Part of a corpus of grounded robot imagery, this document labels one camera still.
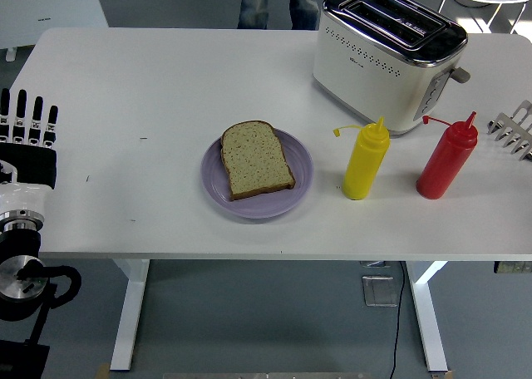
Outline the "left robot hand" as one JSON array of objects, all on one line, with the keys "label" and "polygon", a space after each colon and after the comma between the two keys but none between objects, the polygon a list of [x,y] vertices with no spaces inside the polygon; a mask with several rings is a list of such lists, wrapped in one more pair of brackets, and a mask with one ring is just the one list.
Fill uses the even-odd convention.
[{"label": "left robot hand", "polygon": [[1,91],[1,217],[42,221],[47,195],[57,177],[58,108],[43,116],[43,99],[27,105],[23,89],[11,105],[11,92]]}]

